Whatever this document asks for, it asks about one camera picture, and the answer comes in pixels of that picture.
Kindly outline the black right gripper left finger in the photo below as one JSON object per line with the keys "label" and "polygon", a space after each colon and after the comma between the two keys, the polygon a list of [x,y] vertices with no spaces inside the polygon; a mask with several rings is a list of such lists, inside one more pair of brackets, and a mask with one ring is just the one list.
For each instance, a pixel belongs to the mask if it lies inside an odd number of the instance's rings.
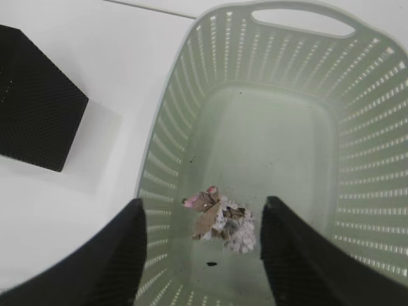
{"label": "black right gripper left finger", "polygon": [[146,259],[146,214],[135,198],[75,252],[2,293],[1,305],[133,305]]}

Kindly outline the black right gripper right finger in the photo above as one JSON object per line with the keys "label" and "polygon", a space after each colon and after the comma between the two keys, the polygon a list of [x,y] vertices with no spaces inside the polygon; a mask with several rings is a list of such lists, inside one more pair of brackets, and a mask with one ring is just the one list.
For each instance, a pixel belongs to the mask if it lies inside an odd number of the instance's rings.
{"label": "black right gripper right finger", "polygon": [[407,305],[407,287],[348,256],[277,196],[266,199],[260,246],[277,305]]}

